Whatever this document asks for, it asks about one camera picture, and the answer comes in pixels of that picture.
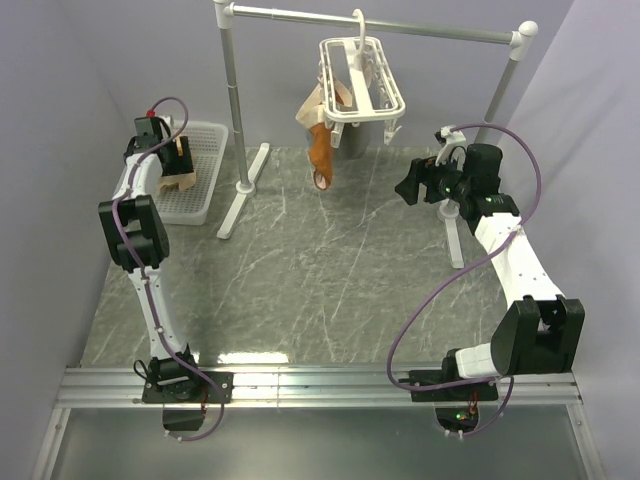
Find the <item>white clip drying hanger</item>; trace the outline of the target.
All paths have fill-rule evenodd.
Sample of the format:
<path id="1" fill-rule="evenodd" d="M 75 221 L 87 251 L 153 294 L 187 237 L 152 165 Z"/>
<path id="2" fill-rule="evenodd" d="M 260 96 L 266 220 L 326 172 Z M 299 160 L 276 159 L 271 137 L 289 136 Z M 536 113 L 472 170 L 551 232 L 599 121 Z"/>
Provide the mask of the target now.
<path id="1" fill-rule="evenodd" d="M 401 126 L 398 120 L 406 111 L 405 101 L 386 59 L 381 41 L 366 34 L 365 17 L 361 10 L 353 11 L 359 34 L 355 37 L 334 37 L 320 42 L 320 81 L 324 93 L 325 124 L 332 130 L 331 145 L 340 146 L 346 125 L 382 122 L 383 142 L 388 145 Z M 339 81 L 332 62 L 332 53 L 345 58 L 349 85 L 354 97 L 352 107 L 336 99 Z"/>

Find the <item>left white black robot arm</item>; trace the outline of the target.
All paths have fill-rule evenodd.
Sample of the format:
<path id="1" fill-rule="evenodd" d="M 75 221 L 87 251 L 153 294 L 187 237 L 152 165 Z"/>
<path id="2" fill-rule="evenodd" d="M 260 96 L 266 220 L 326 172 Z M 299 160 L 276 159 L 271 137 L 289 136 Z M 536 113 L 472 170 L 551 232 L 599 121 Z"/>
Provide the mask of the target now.
<path id="1" fill-rule="evenodd" d="M 111 259 L 127 273 L 149 335 L 151 360 L 136 360 L 134 372 L 145 381 L 147 402 L 203 402 L 208 383 L 195 372 L 197 362 L 175 318 L 163 271 L 169 239 L 153 199 L 162 177 L 193 171 L 188 139 L 152 111 L 134 126 L 120 185 L 98 206 Z"/>

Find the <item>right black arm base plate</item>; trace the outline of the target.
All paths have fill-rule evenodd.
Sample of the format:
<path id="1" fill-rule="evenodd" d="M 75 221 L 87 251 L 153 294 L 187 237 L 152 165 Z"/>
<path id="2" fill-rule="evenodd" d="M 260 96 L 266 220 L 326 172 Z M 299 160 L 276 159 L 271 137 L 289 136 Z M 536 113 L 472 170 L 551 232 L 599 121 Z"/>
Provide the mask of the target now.
<path id="1" fill-rule="evenodd" d="M 441 370 L 410 370 L 403 383 L 413 387 L 432 386 L 449 382 Z M 413 402 L 466 402 L 469 400 L 495 401 L 499 397 L 498 389 L 488 382 L 465 384 L 437 390 L 412 392 Z"/>

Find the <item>beige underwear shorts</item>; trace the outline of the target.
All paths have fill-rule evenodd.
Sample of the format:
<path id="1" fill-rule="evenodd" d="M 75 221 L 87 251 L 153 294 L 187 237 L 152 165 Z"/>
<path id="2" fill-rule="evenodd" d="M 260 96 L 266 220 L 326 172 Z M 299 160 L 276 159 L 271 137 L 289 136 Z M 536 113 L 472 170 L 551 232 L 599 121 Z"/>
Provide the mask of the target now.
<path id="1" fill-rule="evenodd" d="M 156 193 L 160 194 L 165 189 L 171 189 L 177 187 L 180 192 L 186 191 L 195 186 L 197 181 L 197 174 L 194 167 L 194 172 L 186 175 L 176 176 L 161 176 L 158 181 Z"/>

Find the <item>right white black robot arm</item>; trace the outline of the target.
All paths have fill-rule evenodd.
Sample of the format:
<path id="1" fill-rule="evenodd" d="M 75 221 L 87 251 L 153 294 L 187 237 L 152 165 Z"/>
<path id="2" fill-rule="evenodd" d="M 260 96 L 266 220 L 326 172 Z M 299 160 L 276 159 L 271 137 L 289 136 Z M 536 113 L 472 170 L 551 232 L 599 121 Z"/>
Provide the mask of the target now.
<path id="1" fill-rule="evenodd" d="M 412 370 L 398 381 L 415 401 L 495 400 L 499 378 L 568 373 L 584 324 L 581 301 L 566 298 L 547 275 L 513 198 L 499 190 L 502 150 L 474 143 L 465 153 L 462 167 L 433 157 L 412 160 L 395 190 L 409 205 L 417 203 L 421 186 L 430 204 L 458 203 L 496 272 L 507 312 L 489 342 L 453 349 L 440 370 Z"/>

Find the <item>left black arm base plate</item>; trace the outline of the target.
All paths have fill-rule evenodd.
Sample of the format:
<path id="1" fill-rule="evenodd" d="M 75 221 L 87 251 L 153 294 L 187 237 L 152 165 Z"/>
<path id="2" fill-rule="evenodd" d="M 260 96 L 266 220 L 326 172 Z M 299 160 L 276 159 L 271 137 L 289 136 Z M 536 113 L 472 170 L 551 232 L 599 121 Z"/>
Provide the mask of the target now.
<path id="1" fill-rule="evenodd" d="M 205 371 L 210 379 L 187 376 L 152 383 L 143 389 L 143 404 L 228 404 L 232 398 L 234 375 L 230 372 Z"/>

